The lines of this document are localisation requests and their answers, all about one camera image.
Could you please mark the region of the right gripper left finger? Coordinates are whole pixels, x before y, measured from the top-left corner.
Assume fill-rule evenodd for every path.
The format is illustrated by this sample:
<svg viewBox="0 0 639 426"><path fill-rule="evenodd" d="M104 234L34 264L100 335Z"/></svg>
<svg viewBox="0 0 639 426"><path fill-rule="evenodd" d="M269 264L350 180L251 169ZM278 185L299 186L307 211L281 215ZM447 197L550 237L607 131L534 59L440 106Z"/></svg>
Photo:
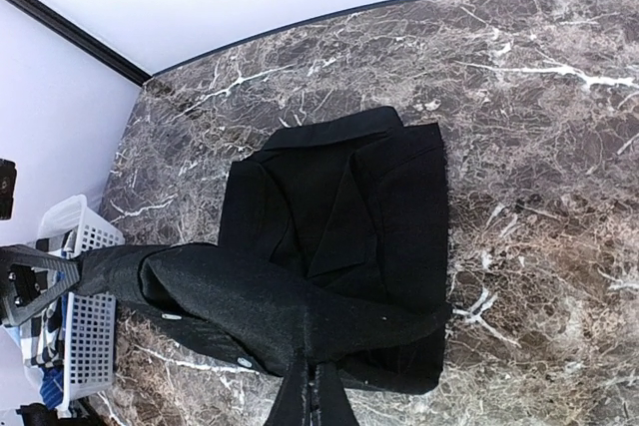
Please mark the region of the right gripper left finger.
<svg viewBox="0 0 639 426"><path fill-rule="evenodd" d="M309 365L298 354L291 363L278 391L265 426L309 426Z"/></svg>

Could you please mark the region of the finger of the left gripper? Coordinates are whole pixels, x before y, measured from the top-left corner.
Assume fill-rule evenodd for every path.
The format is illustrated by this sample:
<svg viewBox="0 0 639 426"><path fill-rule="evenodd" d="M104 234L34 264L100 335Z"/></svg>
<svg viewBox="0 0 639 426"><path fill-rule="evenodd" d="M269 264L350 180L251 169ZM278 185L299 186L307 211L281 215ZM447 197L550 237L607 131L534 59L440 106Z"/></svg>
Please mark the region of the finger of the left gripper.
<svg viewBox="0 0 639 426"><path fill-rule="evenodd" d="M80 279L78 262L17 244L1 247L1 323L20 326Z"/></svg>

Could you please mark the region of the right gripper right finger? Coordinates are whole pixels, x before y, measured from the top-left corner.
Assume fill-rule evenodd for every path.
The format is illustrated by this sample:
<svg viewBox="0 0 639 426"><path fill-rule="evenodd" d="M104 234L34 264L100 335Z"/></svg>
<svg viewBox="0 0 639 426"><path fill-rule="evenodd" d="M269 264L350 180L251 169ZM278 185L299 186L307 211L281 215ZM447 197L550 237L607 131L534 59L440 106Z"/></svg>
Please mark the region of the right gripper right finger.
<svg viewBox="0 0 639 426"><path fill-rule="evenodd" d="M357 426L357 420L333 363L321 363L316 368L314 424Z"/></svg>

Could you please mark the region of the grey plastic laundry basket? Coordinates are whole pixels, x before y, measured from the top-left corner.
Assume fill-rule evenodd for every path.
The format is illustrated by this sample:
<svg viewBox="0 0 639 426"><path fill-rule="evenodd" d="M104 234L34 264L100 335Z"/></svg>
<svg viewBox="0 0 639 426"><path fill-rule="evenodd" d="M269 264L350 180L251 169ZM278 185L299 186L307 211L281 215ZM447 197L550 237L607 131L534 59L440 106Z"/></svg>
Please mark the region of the grey plastic laundry basket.
<svg viewBox="0 0 639 426"><path fill-rule="evenodd" d="M97 248L121 245L122 233L76 195L45 212L36 247L62 258L74 258ZM109 294L68 293L64 301L65 339L62 399L66 413L72 401L110 387L114 377L116 299Z"/></svg>

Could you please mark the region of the black long sleeve shirt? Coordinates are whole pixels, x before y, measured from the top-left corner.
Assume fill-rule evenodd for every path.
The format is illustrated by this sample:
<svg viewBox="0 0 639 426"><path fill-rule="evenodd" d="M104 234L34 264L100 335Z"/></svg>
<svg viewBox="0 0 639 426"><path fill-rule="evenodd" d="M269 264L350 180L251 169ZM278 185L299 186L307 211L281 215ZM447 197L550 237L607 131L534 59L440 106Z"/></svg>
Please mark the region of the black long sleeve shirt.
<svg viewBox="0 0 639 426"><path fill-rule="evenodd" d="M232 164L216 242L86 252L77 290L218 360L422 394L443 368L448 224L439 126L381 107L274 132Z"/></svg>

